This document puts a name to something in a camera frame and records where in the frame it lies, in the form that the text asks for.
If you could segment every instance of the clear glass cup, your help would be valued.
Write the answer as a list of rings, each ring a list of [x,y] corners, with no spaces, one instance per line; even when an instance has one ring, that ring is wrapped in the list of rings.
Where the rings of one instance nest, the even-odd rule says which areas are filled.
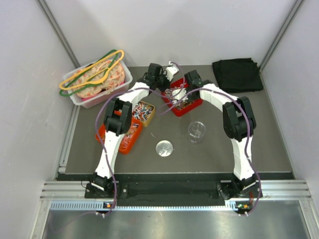
[[[204,139],[206,127],[202,122],[195,121],[188,126],[188,139],[191,143],[200,143]]]

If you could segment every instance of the folded black fabric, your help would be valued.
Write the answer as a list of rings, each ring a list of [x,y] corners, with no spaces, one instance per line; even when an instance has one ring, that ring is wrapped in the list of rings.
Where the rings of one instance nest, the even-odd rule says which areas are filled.
[[[218,87],[227,93],[261,91],[259,68],[251,58],[221,60],[213,63]]]

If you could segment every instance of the red tray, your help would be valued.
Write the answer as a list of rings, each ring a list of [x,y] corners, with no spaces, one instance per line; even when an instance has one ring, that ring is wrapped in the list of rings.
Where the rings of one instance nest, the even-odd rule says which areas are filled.
[[[119,152],[122,154],[128,154],[131,151],[134,143],[136,142],[136,140],[138,139],[138,137],[142,131],[143,126],[139,120],[132,118],[132,124],[133,123],[137,123],[139,126],[138,126],[137,130],[135,131],[134,135],[132,136],[132,139],[129,142],[127,147],[123,147],[122,142],[121,142],[120,147],[119,147]],[[105,138],[105,125],[104,124],[102,124],[101,127],[99,128],[99,135],[102,139]],[[98,142],[100,142],[100,140],[96,134],[95,134],[95,138]]]
[[[175,81],[174,83],[171,83],[170,87],[171,88],[174,88],[174,87],[180,87],[180,85],[183,84],[183,78],[179,79],[178,81]],[[167,98],[163,98],[163,101],[165,103],[169,103],[169,99]],[[203,100],[202,99],[197,99],[194,101],[193,104],[187,106],[186,108],[182,109],[182,110],[178,110],[176,109],[175,107],[173,109],[171,109],[171,111],[174,113],[174,115],[176,115],[177,117],[181,117],[183,116],[184,114],[186,114],[187,112],[190,112],[192,109],[196,108],[197,106],[201,105],[203,103]]]

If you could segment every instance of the robotic arm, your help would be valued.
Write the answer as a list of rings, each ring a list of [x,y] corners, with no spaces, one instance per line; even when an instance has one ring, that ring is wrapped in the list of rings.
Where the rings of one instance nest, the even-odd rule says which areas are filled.
[[[149,89],[155,90],[159,88],[162,92],[169,88],[170,82],[173,79],[174,74],[178,72],[178,68],[175,65],[170,64],[164,71],[158,64],[151,63],[149,70],[144,74],[143,78],[131,88],[133,90],[130,93],[121,95],[118,98],[112,99],[107,107],[104,124],[106,127],[106,139],[105,148],[107,149],[107,157],[110,163],[112,171],[114,171],[115,159],[118,153],[118,149],[125,133],[129,130],[132,120],[132,106],[137,104],[142,98],[150,94]],[[184,88],[177,96],[176,100],[180,100],[187,93],[187,97],[183,98],[185,101],[193,101],[195,99],[203,99],[216,106],[223,112],[224,130],[226,135],[231,139],[234,152],[234,180],[232,181],[232,192],[229,193],[228,189],[224,189],[221,186],[221,196],[223,198],[231,198],[234,195],[240,195],[241,192],[255,185],[256,177],[253,169],[251,168],[246,155],[245,155],[245,143],[247,139],[247,125],[243,116],[239,116],[239,111],[235,104],[226,96],[235,100],[242,109],[245,111],[250,124],[250,139],[247,147],[247,153],[251,156],[251,141],[253,135],[253,129],[256,128],[256,121],[251,109],[249,99],[247,97],[235,97],[229,95],[216,87],[210,81],[202,81],[196,71],[191,71],[185,74],[188,87]],[[146,88],[143,90],[135,90],[137,88]],[[223,95],[213,93],[211,91],[198,90],[192,93],[194,89],[204,88],[214,92],[220,92]],[[120,116],[116,115],[114,111],[122,110]],[[108,185],[111,184],[109,178],[111,173],[107,166],[105,153],[102,152],[100,163],[95,171],[95,177],[92,185],[107,191]]]
[[[178,72],[177,66],[171,62],[169,66],[163,71],[161,65],[151,63],[148,72],[134,84],[130,89],[130,93],[125,93],[118,98],[112,99],[107,106],[104,125],[106,129],[105,148],[107,150],[107,158],[114,172],[115,160],[121,141],[125,133],[130,129],[132,121],[132,110],[142,98],[148,96],[151,90],[159,88],[162,92],[169,88],[170,82],[174,75]],[[116,115],[114,111],[122,110],[120,116]],[[106,191],[108,188],[111,172],[106,162],[105,152],[102,152],[101,159],[97,169],[95,170],[94,180],[92,185]]]

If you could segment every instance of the orange tray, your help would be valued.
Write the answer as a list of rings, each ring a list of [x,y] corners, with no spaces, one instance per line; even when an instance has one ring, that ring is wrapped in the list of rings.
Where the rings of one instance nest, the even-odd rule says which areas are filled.
[[[134,118],[132,117],[131,126],[132,126],[134,123],[138,124],[138,127],[137,127],[137,130],[134,132],[134,134],[133,134],[133,136],[132,136],[132,139],[129,141],[128,146],[127,146],[127,147],[124,146],[124,138],[122,139],[122,142],[121,142],[121,144],[120,144],[119,152],[122,153],[122,154],[128,154],[128,153],[131,151],[131,149],[132,149],[134,143],[136,142],[136,140],[138,139],[138,137],[139,137],[139,135],[140,135],[140,133],[141,133],[141,131],[142,131],[142,128],[143,128],[142,123],[141,123],[139,120],[134,119]],[[104,125],[104,124],[102,124],[101,127],[100,127],[100,129],[99,129],[99,135],[100,135],[100,137],[102,138],[102,140],[103,140],[103,142],[104,142],[104,140],[105,140],[105,125]],[[97,136],[96,134],[95,134],[95,138],[96,138],[96,140],[97,140],[98,142],[100,142],[100,140],[99,140],[99,138],[98,138],[98,136]]]

